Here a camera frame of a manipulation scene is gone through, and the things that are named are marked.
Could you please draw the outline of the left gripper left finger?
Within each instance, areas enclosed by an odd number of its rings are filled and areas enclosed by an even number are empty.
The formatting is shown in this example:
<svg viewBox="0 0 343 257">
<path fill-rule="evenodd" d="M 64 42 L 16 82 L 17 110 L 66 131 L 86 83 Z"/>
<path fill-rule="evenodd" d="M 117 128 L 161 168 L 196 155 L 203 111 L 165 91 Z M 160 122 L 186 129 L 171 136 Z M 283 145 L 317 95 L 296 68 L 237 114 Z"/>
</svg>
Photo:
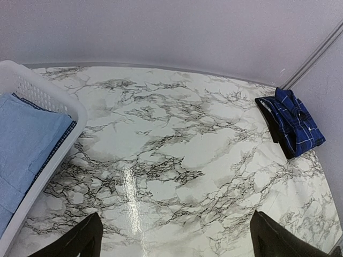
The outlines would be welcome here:
<svg viewBox="0 0 343 257">
<path fill-rule="evenodd" d="M 50 245 L 31 256 L 100 256 L 103 224 L 94 212 Z"/>
</svg>

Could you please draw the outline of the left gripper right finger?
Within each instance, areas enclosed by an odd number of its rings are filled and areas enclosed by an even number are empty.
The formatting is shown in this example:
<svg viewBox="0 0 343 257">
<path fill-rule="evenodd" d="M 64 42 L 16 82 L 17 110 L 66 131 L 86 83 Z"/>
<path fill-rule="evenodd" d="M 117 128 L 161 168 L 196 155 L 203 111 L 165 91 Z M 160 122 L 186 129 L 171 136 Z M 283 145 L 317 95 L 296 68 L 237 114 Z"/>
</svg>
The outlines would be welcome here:
<svg viewBox="0 0 343 257">
<path fill-rule="evenodd" d="M 250 221 L 255 256 L 329 256 L 299 239 L 262 211 L 255 211 Z"/>
</svg>

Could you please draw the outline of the black shirt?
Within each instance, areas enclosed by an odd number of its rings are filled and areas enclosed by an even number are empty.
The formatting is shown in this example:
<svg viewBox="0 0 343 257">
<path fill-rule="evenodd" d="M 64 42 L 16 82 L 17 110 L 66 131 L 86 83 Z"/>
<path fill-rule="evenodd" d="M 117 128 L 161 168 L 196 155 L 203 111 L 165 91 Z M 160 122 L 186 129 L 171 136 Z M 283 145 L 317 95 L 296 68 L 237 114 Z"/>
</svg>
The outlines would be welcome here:
<svg viewBox="0 0 343 257">
<path fill-rule="evenodd" d="M 262 100 L 261 97 L 255 98 L 255 102 L 267 123 L 273 142 L 278 143 L 286 159 L 291 160 L 294 158 L 294 154 L 287 145 L 286 136 L 279 131 L 279 123 L 274 117 L 272 109 Z"/>
</svg>

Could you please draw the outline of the blue plaid long sleeve shirt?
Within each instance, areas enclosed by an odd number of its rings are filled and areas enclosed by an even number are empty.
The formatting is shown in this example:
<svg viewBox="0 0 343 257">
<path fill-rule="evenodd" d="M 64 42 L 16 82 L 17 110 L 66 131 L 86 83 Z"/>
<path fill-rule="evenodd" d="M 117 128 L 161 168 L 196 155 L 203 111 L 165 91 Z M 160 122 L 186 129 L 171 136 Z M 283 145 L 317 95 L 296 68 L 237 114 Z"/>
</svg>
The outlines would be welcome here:
<svg viewBox="0 0 343 257">
<path fill-rule="evenodd" d="M 294 157 L 322 145 L 326 139 L 305 105 L 292 90 L 277 88 L 274 96 L 261 97 L 272 109 L 279 131 L 286 136 Z"/>
</svg>

